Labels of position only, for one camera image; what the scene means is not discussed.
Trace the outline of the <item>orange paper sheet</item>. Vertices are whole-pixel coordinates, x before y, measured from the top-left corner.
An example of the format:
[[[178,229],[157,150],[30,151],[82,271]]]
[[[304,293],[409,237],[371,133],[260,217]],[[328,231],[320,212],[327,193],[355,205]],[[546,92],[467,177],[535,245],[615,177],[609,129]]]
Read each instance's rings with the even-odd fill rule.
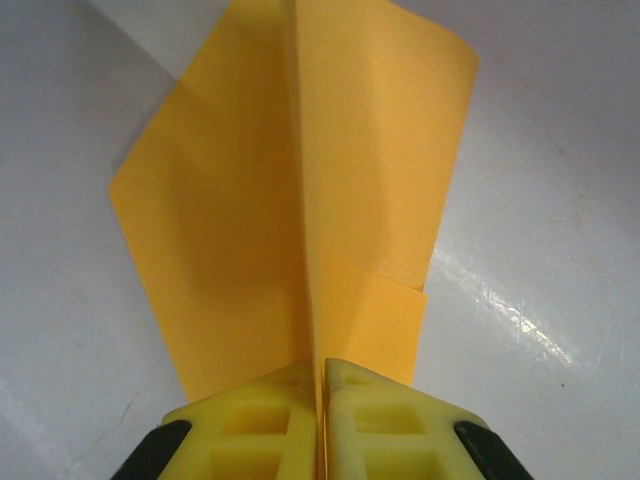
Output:
[[[390,0],[230,0],[109,195],[189,400],[412,380],[478,59]]]

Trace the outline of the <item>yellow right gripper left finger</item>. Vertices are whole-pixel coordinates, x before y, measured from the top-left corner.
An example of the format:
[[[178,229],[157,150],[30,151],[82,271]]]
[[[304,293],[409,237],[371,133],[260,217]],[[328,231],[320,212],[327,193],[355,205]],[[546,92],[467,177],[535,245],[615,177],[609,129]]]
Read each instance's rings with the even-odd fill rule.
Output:
[[[113,480],[316,480],[313,369],[296,362],[176,409]]]

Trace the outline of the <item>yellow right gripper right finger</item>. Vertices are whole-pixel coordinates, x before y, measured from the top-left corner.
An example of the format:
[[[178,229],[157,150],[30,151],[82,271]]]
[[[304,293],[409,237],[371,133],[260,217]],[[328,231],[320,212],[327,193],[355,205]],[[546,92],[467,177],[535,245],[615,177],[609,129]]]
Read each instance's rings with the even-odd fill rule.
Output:
[[[327,480],[531,480],[465,409],[336,358],[325,392]]]

